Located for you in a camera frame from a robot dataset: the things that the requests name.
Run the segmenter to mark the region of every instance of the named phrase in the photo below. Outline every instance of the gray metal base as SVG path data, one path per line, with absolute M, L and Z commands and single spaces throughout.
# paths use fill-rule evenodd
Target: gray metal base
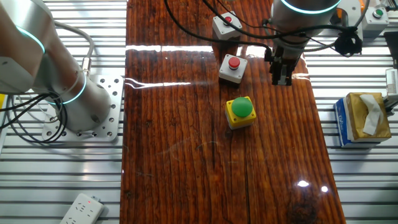
M 66 129 L 58 139 L 58 142 L 111 142 L 117 138 L 123 95 L 123 78 L 117 75 L 91 75 L 90 79 L 104 87 L 111 97 L 111 110 L 108 117 L 97 128 L 90 131 L 75 133 Z M 47 113 L 56 116 L 55 109 L 50 105 Z M 45 121 L 50 121 L 50 117 L 46 116 Z M 45 123 L 42 137 L 44 139 L 49 138 L 49 136 L 57 131 L 59 125 L 59 122 Z

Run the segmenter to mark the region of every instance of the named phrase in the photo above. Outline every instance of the red button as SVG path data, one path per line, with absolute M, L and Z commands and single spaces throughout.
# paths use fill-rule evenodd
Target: red button
M 235 70 L 239 67 L 241 61 L 237 57 L 231 57 L 231 59 L 228 61 L 228 64 L 230 69 Z
M 228 21 L 228 22 L 232 22 L 232 18 L 229 17 L 229 16 L 225 17 L 225 20 Z

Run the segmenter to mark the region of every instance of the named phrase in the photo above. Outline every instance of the tissue box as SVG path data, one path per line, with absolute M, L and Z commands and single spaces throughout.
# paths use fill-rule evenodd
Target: tissue box
M 351 125 L 347 121 L 344 100 L 345 98 L 338 100 L 333 106 L 336 114 L 340 146 L 343 148 L 369 149 L 380 144 L 379 142 L 351 142 L 349 136 L 352 136 L 352 131 L 351 128 L 348 129 L 348 126 L 351 127 Z
M 360 98 L 361 95 L 372 95 L 382 113 L 382 120 L 378 122 L 376 132 L 373 135 L 363 132 L 366 117 L 369 114 L 368 107 Z M 387 113 L 384 107 L 383 98 L 381 93 L 349 93 L 346 97 L 348 116 L 347 120 L 350 121 L 351 129 L 353 132 L 353 142 L 383 142 L 391 138 L 390 126 L 387 120 Z

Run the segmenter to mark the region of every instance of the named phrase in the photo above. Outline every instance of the power strip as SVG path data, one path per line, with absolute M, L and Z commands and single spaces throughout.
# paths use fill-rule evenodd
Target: power strip
M 79 194 L 60 224 L 94 224 L 103 210 L 103 204 Z

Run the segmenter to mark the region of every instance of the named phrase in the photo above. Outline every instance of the wooden table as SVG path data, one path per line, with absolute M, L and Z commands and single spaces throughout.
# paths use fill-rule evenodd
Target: wooden table
M 212 37 L 201 0 L 169 4 L 186 28 Z M 258 25 L 271 1 L 228 7 Z M 218 82 L 226 53 L 249 61 L 239 88 Z M 190 37 L 163 1 L 128 2 L 126 54 L 121 223 L 345 223 L 306 75 L 272 86 L 264 48 Z M 239 96 L 257 120 L 232 131 L 224 108 Z

